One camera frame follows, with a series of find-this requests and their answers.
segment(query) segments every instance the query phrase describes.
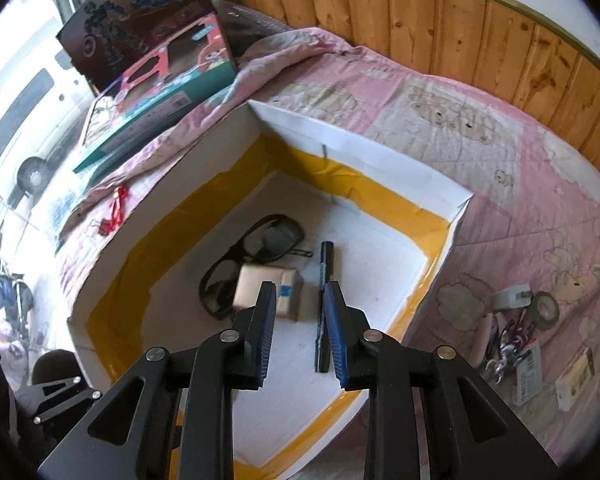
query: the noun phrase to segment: van window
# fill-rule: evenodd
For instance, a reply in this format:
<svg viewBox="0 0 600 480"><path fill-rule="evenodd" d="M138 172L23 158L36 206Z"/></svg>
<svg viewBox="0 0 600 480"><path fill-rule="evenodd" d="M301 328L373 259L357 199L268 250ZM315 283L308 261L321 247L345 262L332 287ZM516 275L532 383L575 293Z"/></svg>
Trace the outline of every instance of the van window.
<svg viewBox="0 0 600 480"><path fill-rule="evenodd" d="M24 90L20 92L9 106L9 109L0 119L0 156L13 139L27 116L33 111L42 98L53 88L54 80L42 69L29 81Z"/></svg>
<svg viewBox="0 0 600 480"><path fill-rule="evenodd" d="M56 54L56 62L62 70L71 70L74 67L71 64L71 58L64 49Z"/></svg>

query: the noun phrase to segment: van wheel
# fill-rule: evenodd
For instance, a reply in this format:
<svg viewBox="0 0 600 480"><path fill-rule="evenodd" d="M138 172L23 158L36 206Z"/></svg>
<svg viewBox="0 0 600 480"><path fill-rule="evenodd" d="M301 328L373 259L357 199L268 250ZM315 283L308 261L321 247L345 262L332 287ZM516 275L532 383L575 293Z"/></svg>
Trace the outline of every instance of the van wheel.
<svg viewBox="0 0 600 480"><path fill-rule="evenodd" d="M31 196L39 197L51 180L51 170L41 158L30 158L18 170L18 187Z"/></svg>

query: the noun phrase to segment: toy box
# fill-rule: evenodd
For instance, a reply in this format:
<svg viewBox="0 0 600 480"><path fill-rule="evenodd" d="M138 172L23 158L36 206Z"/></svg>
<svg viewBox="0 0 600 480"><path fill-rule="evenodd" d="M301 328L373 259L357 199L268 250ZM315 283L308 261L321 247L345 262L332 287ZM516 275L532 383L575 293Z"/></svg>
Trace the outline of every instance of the toy box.
<svg viewBox="0 0 600 480"><path fill-rule="evenodd" d="M104 176L234 78L216 16L208 14L138 60L98 97L74 172L106 158L97 171Z"/></svg>
<svg viewBox="0 0 600 480"><path fill-rule="evenodd" d="M86 0L58 33L99 90L177 30L213 11L210 0Z"/></svg>

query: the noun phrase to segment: black eyeglass frame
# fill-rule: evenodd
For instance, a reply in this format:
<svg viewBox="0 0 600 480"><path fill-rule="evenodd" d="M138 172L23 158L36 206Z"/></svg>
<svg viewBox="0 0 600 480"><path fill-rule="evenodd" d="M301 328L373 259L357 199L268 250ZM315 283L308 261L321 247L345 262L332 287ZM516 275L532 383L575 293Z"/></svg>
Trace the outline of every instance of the black eyeglass frame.
<svg viewBox="0 0 600 480"><path fill-rule="evenodd" d="M256 229L259 229L260 227L262 227L263 225L266 225L271 222L277 222L277 221L292 222L294 224L294 227L298 231L298 236L296 237L296 242L291 246L291 248L288 251L286 251L285 253L282 253L282 254L277 254L277 255L275 255L275 257L272 257L272 258L263 258L263 257L258 257L257 254L250 254L244 248L243 242L244 242L245 238L248 237L250 234L252 234ZM227 316L229 316L231 314L231 312L234 309L234 305L233 305L233 303L231 303L231 304L228 304L226 306L219 308L218 310L212 311L211 309L209 309L209 307L206 305L206 302L205 302L205 294L207 292L207 289L209 288L208 282L211 279L211 276L213 275L214 271L223 262L227 262L227 261L235 262L238 266L241 266L242 264L261 264L262 265L262 264L269 264L271 262L275 262L275 261L279 260L280 258L282 258L283 256L285 256L286 254L295 254L297 256L303 256L305 258L311 258L312 256L314 256L313 251L305 251L302 249L296 249L298 244L300 244L303 240L304 240L304 229L293 218L283 215L283 214L267 215L267 216L261 218L254 225L252 225L248 229L248 231L245 232L245 234L243 234L235 244L233 244L231 247L229 247L227 252L221 258L219 258L211 267L209 267L209 270L205 273L204 276L202 276L202 279L200 280L200 284L198 285L198 298L200 299L200 303L202 304L202 307L205 309L205 311L210 316L215 317L216 319L225 319ZM232 278L230 280L223 280L223 281L226 281L227 283L231 283L231 282L237 283L238 278Z"/></svg>

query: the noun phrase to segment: yellow tape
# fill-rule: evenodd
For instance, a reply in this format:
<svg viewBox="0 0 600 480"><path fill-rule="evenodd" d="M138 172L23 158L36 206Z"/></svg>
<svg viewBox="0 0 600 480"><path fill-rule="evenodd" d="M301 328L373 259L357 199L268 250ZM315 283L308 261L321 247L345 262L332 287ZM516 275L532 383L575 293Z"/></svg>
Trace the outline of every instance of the yellow tape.
<svg viewBox="0 0 600 480"><path fill-rule="evenodd" d="M429 289L449 222L411 203L358 170L310 155L277 137L260 136L227 171L195 190L168 213L130 251L125 265L86 323L94 348L112 381L142 354L141 325L152 286L273 170L283 171L317 189L350 199L363 212L411 238L429 259L429 268L388 333L401 338ZM355 400L344 393L289 446L264 466L235 462L238 480L269 480L306 453ZM176 455L172 456L171 474Z"/></svg>

